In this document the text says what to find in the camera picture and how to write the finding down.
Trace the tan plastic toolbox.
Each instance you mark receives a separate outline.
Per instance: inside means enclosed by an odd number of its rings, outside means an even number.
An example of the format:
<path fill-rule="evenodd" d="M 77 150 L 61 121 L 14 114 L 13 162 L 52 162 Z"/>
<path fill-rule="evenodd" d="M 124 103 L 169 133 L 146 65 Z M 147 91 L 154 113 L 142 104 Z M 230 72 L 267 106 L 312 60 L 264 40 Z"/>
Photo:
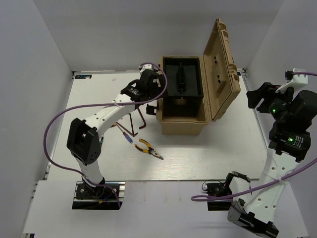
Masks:
<path fill-rule="evenodd" d="M 211 121 L 222 118 L 241 91 L 226 25 L 216 19 L 202 56 L 163 57 L 198 57 L 204 96 L 176 99 L 164 92 L 156 106 L 147 105 L 146 113 L 156 117 L 164 135 L 199 135 Z"/>

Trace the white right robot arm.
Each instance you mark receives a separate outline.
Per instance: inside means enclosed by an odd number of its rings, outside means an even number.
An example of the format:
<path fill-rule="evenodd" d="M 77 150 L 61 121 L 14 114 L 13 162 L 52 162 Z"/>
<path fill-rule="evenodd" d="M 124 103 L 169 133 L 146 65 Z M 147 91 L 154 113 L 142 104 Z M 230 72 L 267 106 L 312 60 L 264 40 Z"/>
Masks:
<path fill-rule="evenodd" d="M 274 215 L 281 195 L 288 184 L 284 176 L 295 171 L 304 160 L 311 136 L 307 129 L 317 114 L 317 95 L 294 88 L 278 92 L 277 85 L 264 83 L 259 89 L 247 92 L 248 106 L 260 113 L 271 114 L 275 120 L 269 132 L 269 145 L 259 190 L 239 195 L 240 183 L 231 180 L 224 184 L 224 193 L 231 203 L 228 220 L 260 237 L 275 238 L 279 231 Z"/>

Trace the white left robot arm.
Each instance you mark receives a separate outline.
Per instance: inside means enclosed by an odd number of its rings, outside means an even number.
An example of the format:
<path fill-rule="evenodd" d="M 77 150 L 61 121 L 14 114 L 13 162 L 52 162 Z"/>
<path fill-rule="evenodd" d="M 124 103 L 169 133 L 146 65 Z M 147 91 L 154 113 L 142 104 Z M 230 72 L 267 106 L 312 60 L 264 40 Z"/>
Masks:
<path fill-rule="evenodd" d="M 80 120 L 75 118 L 70 125 L 66 147 L 76 158 L 83 181 L 88 184 L 87 191 L 99 198 L 105 191 L 98 157 L 101 154 L 100 139 L 117 121 L 151 100 L 162 96 L 167 88 L 165 73 L 144 69 L 137 80 L 131 81 L 116 98 L 97 113 Z"/>

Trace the black toolbox inner tray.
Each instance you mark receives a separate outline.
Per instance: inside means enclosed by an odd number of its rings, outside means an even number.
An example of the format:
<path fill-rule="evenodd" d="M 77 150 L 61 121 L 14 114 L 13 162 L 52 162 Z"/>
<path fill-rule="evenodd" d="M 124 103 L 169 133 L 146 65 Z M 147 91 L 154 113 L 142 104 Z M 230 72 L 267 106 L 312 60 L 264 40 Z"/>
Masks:
<path fill-rule="evenodd" d="M 190 99 L 204 96 L 198 57 L 163 57 L 162 66 L 168 80 L 165 97 Z"/>

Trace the large brown hex key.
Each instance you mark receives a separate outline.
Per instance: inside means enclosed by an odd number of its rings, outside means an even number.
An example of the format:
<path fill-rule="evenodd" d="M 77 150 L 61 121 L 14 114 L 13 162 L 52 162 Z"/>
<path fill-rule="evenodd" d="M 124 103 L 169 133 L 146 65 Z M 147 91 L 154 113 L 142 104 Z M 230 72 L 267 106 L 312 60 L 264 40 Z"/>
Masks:
<path fill-rule="evenodd" d="M 139 107 L 137 107 L 136 110 L 137 110 L 137 112 L 139 113 L 139 116 L 141 117 L 141 120 L 142 120 L 142 122 L 143 122 L 143 124 L 139 127 L 139 129 L 141 130 L 141 129 L 144 129 L 147 124 L 146 124 L 146 121 L 145 121 L 145 119 L 144 119 L 144 117 L 143 117 L 143 115 L 142 115 L 142 112 L 141 112 L 141 110 L 139 109 Z"/>

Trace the blue red screwdriver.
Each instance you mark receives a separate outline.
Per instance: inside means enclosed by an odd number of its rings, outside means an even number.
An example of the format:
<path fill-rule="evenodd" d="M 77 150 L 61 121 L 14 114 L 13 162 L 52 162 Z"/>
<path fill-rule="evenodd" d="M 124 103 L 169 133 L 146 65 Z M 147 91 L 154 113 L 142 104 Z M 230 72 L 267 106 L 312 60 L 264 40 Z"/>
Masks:
<path fill-rule="evenodd" d="M 132 144 L 133 140 L 131 139 L 131 137 L 119 126 L 119 124 L 116 124 L 116 126 L 119 128 L 119 130 L 122 132 L 123 136 L 125 137 L 125 139 Z"/>

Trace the blue XDOF label sticker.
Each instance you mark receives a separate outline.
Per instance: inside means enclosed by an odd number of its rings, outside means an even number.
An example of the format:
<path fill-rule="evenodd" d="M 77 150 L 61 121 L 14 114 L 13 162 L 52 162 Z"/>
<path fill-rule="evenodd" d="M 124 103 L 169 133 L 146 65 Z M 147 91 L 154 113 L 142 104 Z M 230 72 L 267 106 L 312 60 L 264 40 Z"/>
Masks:
<path fill-rule="evenodd" d="M 92 75 L 76 75 L 75 76 L 75 79 L 91 79 L 92 78 Z"/>

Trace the yellow black needle-nose pliers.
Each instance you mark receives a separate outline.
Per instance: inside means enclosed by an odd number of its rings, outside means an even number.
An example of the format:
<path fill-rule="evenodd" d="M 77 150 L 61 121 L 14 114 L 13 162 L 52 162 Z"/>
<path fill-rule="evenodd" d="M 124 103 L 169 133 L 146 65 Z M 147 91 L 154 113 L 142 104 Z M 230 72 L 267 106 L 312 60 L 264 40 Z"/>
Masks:
<path fill-rule="evenodd" d="M 138 141 L 146 145 L 146 148 L 141 148 L 138 144 L 134 144 L 134 147 L 138 151 L 152 155 L 160 160 L 164 160 L 164 158 L 146 140 L 139 138 Z"/>

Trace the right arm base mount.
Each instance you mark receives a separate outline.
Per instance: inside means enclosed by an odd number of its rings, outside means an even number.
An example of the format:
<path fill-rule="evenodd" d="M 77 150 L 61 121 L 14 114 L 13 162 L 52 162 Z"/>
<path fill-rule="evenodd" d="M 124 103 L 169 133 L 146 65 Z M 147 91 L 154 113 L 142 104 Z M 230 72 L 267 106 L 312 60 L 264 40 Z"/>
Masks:
<path fill-rule="evenodd" d="M 202 184 L 202 190 L 208 195 L 213 197 L 222 197 L 232 194 L 237 194 L 251 188 L 251 180 L 238 172 L 228 173 L 225 181 L 210 179 Z M 233 198 L 226 198 L 217 201 L 208 202 L 209 211 L 227 211 L 233 201 L 242 199 L 244 204 L 251 197 L 251 193 L 236 196 Z"/>

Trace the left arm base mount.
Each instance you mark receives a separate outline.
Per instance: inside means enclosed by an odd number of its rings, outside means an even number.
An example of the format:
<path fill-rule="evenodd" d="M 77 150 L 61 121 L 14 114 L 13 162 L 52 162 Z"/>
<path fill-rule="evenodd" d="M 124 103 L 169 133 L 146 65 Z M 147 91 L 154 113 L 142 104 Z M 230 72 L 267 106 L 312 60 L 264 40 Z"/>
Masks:
<path fill-rule="evenodd" d="M 83 181 L 78 181 L 72 202 L 72 210 L 119 210 L 124 199 L 125 182 L 107 183 L 111 187 L 90 188 Z"/>

